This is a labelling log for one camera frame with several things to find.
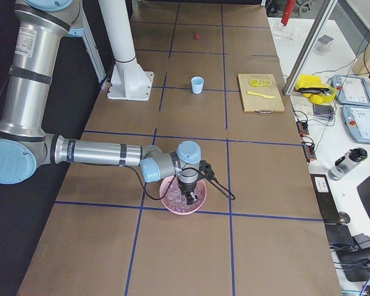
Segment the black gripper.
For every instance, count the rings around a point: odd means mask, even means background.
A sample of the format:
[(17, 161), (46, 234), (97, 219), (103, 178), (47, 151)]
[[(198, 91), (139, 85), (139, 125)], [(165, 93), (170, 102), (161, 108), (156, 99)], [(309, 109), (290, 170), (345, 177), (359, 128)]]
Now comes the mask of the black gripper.
[(195, 194), (197, 183), (184, 183), (181, 180), (178, 181), (178, 187), (181, 190), (181, 194), (186, 196), (186, 202), (188, 205), (193, 205), (195, 203)]

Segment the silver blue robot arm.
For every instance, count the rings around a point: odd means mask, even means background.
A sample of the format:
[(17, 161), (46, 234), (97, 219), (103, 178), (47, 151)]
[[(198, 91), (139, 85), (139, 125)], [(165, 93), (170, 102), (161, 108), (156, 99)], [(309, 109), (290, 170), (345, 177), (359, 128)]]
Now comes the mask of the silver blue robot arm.
[(81, 1), (17, 1), (20, 20), (8, 89), (0, 120), (0, 184), (20, 183), (48, 163), (87, 163), (140, 167), (142, 183), (171, 178), (187, 204), (197, 202), (201, 149), (184, 141), (174, 152), (157, 146), (132, 146), (65, 139), (41, 127), (59, 43), (83, 24)]

